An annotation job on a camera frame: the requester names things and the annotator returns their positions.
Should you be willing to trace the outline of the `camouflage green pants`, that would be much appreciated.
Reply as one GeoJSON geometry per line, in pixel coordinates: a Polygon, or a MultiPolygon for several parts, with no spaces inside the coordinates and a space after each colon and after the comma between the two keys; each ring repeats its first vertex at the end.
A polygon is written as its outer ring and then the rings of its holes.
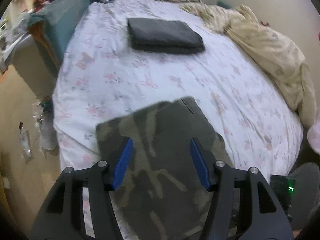
{"type": "Polygon", "coordinates": [[[103,158],[124,137],[133,154],[124,180],[111,194],[124,239],[198,239],[212,194],[201,185],[189,152],[191,139],[230,164],[218,135],[191,97],[163,101],[96,127],[103,158]]]}

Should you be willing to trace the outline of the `cream patterned duvet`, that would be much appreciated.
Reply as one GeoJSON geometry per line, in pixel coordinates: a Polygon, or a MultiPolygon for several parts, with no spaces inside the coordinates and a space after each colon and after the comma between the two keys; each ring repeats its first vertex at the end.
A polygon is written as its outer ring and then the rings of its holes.
{"type": "Polygon", "coordinates": [[[214,33],[230,37],[267,73],[302,125],[316,120],[315,88],[306,58],[289,37],[262,25],[246,5],[225,9],[204,3],[183,3],[181,9],[198,16],[214,33]]]}

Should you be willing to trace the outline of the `plastic bottle on floor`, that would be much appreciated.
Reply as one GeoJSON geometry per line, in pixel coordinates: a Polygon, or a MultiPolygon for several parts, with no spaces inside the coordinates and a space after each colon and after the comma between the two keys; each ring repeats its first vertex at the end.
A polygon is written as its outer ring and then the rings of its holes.
{"type": "Polygon", "coordinates": [[[20,145],[23,149],[22,156],[26,162],[31,159],[31,146],[29,132],[25,129],[23,122],[19,124],[20,145]]]}

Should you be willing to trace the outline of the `white floral bed sheet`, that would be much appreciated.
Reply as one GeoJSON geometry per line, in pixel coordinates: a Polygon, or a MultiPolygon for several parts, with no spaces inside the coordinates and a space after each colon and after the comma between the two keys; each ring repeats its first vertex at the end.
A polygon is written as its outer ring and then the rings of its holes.
{"type": "Polygon", "coordinates": [[[88,168],[103,159],[98,124],[159,102],[195,99],[223,138],[229,165],[286,175],[303,128],[270,78],[225,35],[169,2],[92,3],[70,40],[53,95],[61,167],[88,168]],[[180,20],[203,38],[205,51],[170,55],[133,50],[128,18],[180,20]]]}

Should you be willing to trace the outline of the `folded dark grey garment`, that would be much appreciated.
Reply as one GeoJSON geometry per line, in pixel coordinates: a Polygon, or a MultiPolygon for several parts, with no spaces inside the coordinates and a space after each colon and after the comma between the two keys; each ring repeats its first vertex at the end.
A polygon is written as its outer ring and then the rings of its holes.
{"type": "Polygon", "coordinates": [[[202,37],[182,21],[128,18],[127,30],[135,50],[176,55],[205,51],[202,37]]]}

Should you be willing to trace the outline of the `pink garment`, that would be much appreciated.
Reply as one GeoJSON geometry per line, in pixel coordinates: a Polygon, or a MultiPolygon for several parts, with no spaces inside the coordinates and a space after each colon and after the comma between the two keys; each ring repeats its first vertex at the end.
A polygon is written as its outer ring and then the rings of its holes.
{"type": "Polygon", "coordinates": [[[307,140],[310,144],[310,147],[320,155],[320,122],[316,120],[316,122],[312,125],[312,127],[307,132],[307,140]]]}

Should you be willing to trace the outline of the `teal orange headboard cushion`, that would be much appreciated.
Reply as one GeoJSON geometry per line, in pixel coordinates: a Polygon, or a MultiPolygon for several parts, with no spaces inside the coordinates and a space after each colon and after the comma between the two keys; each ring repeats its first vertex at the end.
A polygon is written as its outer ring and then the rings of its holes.
{"type": "Polygon", "coordinates": [[[68,42],[90,5],[90,0],[53,0],[27,20],[40,55],[53,78],[57,78],[68,42]]]}

